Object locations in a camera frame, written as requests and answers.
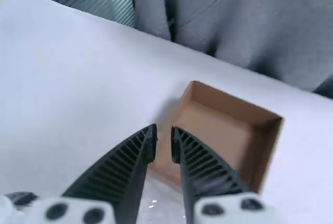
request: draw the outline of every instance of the open cardboard box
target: open cardboard box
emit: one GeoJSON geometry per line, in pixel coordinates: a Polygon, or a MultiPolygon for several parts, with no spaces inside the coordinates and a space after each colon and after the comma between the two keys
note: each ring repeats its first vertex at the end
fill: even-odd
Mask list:
{"type": "Polygon", "coordinates": [[[198,81],[192,81],[173,116],[159,133],[153,173],[181,189],[180,167],[171,160],[171,128],[196,136],[241,171],[250,190],[260,193],[283,118],[198,81]]]}

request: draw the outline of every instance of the white tabletop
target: white tabletop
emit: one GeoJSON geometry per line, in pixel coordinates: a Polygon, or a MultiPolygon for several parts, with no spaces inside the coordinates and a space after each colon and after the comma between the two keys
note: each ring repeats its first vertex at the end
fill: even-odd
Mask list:
{"type": "MultiPolygon", "coordinates": [[[[263,198],[290,223],[331,223],[332,100],[49,0],[0,0],[0,193],[62,193],[191,80],[286,118],[263,198]]],[[[180,195],[146,190],[141,220],[183,221],[180,195]],[[168,207],[149,212],[155,196],[168,207]]]]}

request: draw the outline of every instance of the gray sleeve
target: gray sleeve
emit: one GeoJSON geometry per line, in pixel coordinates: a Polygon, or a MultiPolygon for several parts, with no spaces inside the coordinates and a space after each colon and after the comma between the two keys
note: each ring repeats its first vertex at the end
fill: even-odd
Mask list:
{"type": "Polygon", "coordinates": [[[170,0],[136,0],[135,21],[140,31],[171,40],[168,16],[170,0]]]}

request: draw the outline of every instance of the person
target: person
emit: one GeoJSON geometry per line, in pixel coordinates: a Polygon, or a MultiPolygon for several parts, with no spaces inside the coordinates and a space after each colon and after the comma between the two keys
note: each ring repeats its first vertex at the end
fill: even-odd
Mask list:
{"type": "Polygon", "coordinates": [[[333,98],[333,0],[136,0],[136,27],[333,98]]]}

